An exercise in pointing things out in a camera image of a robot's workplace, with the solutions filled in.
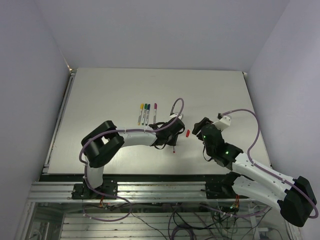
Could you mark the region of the white marker purple end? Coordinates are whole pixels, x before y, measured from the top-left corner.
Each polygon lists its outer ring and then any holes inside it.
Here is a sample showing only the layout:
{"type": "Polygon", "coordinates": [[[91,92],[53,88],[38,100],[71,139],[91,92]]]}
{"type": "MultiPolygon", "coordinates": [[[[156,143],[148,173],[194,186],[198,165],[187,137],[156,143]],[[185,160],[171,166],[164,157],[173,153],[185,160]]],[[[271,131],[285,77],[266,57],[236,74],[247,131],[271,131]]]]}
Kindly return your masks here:
{"type": "Polygon", "coordinates": [[[157,121],[157,109],[153,109],[153,124],[157,121]]]}

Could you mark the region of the white marker blue end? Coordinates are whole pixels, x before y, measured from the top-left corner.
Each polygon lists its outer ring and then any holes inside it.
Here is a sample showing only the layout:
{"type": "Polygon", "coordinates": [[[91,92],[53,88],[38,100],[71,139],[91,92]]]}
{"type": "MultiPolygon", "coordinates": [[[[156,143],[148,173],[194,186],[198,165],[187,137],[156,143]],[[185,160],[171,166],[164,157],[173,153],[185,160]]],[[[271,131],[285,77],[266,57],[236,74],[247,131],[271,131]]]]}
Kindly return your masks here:
{"type": "Polygon", "coordinates": [[[149,115],[150,115],[150,110],[147,110],[147,112],[146,112],[146,118],[145,118],[145,123],[144,123],[145,126],[147,126],[148,123],[149,123],[149,115]]]}

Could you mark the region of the white marker green end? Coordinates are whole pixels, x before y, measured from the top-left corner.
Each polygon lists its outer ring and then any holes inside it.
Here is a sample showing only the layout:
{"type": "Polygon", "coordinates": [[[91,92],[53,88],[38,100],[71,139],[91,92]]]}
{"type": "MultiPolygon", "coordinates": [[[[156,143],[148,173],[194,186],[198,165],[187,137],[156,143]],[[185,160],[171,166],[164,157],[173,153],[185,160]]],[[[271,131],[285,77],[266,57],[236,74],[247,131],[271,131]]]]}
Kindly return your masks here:
{"type": "Polygon", "coordinates": [[[141,124],[144,125],[146,121],[147,109],[143,109],[141,124]]]}

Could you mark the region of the white marker yellow end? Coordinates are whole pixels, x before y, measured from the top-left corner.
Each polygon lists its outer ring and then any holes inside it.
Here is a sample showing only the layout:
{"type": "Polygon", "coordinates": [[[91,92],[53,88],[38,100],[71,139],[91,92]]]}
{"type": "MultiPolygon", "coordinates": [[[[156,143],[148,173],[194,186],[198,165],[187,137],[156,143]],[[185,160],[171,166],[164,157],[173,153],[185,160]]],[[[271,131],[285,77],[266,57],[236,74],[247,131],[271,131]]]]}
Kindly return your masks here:
{"type": "Polygon", "coordinates": [[[137,121],[138,126],[141,124],[143,110],[144,110],[144,107],[143,107],[143,109],[139,109],[139,116],[138,116],[138,121],[137,121]]]}

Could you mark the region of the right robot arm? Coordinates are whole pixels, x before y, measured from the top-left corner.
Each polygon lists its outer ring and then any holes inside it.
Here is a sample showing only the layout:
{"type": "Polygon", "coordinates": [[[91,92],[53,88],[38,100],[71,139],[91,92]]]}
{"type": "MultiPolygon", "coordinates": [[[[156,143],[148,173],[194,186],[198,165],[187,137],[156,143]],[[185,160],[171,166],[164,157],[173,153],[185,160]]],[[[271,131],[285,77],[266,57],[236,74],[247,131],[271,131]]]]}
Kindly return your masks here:
{"type": "Polygon", "coordinates": [[[303,227],[317,204],[310,182],[303,176],[293,178],[266,167],[225,142],[222,131],[230,123],[229,117],[216,122],[204,117],[192,130],[203,142],[209,160],[230,171],[220,186],[221,194],[226,198],[240,195],[257,200],[278,210],[290,224],[303,227]]]}

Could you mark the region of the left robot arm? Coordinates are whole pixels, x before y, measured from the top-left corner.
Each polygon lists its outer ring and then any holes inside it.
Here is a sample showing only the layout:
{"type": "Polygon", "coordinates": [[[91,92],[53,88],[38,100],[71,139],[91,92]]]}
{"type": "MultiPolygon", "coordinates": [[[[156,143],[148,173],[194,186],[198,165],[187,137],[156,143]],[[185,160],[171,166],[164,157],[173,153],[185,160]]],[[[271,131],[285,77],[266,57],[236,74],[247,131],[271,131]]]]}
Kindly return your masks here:
{"type": "Polygon", "coordinates": [[[184,131],[185,125],[179,118],[135,129],[118,128],[111,120],[103,122],[81,141],[79,160],[85,165],[85,194],[91,199],[101,195],[104,166],[121,148],[148,146],[159,150],[175,146],[184,131]]]}

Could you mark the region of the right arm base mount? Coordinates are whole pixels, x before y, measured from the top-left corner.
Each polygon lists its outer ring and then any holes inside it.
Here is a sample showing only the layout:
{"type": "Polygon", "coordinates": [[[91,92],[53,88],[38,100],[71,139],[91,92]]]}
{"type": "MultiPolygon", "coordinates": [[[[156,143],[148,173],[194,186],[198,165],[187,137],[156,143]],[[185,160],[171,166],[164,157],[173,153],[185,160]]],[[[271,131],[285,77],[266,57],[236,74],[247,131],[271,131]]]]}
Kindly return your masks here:
{"type": "Polygon", "coordinates": [[[241,177],[240,174],[232,171],[225,175],[215,175],[200,191],[206,194],[207,199],[235,199],[237,194],[233,186],[239,177],[241,177]]]}

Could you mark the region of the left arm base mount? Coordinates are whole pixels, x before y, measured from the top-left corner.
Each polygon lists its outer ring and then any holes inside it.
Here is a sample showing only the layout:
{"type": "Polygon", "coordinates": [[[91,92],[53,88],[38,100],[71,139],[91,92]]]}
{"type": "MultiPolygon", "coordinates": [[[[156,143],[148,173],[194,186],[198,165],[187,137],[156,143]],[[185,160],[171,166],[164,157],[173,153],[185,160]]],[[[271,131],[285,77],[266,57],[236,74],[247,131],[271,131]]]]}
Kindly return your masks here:
{"type": "Polygon", "coordinates": [[[78,183],[73,186],[71,193],[72,200],[98,200],[115,199],[118,193],[118,185],[115,182],[103,183],[95,190],[90,189],[87,184],[78,183]]]}

